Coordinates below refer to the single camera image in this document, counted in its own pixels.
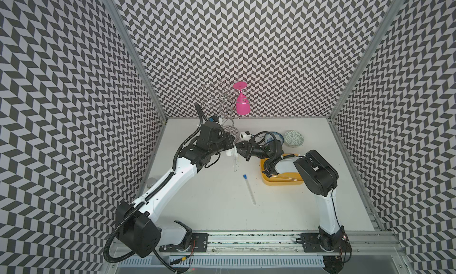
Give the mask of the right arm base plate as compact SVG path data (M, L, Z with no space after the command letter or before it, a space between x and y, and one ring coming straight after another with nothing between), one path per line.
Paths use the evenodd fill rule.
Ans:
M301 244L305 253L351 253L352 246L344 232L333 235L301 233L295 242Z

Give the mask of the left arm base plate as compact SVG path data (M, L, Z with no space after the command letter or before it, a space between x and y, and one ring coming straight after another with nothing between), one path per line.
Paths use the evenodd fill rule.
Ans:
M185 236L184 240L177 245L168 244L160 246L161 253L205 253L207 251L209 234L206 232L192 233L190 236Z

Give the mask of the test tube blue cap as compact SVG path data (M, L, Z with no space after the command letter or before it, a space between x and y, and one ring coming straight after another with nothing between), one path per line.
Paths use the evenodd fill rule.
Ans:
M255 198L254 198L254 193L253 193L253 191L252 191L251 185L250 185L250 183L249 183L249 181L248 181L248 177L247 177L246 174L243 175L243 179L244 179L244 182L245 182L245 184L246 184L248 193L249 193L249 195L250 195L251 202L252 202L252 204L255 206L257 203L256 203L256 200L255 200Z
M237 172L237 169L238 169L237 168L237 157L236 158L232 157L232 159L233 159L233 170L234 170L234 172Z
M269 182L285 182L285 181L299 181L301 177L298 173L280 173L272 174L270 176L263 174L263 178Z

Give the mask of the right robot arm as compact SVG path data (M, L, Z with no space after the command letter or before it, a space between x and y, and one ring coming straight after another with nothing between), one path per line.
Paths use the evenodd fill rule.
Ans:
M296 242L305 252L351 253L352 246L343 224L337 216L336 188L339 178L334 167L319 152L305 155L285 154L281 141L273 138L267 143L255 138L235 144L237 153L247 161L262 160L262 174L268 179L302 181L315 196L319 213L316 233L302 233Z

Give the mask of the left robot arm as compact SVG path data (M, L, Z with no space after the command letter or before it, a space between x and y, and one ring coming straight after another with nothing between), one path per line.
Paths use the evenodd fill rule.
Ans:
M235 138L216 122L201 122L176 151L171 169L145 194L116 209L116 226L108 237L103 257L118 263L138 255L146 257L161 246L186 251L192 229L180 221L160 226L157 221L178 191L210 162L211 157L235 147Z

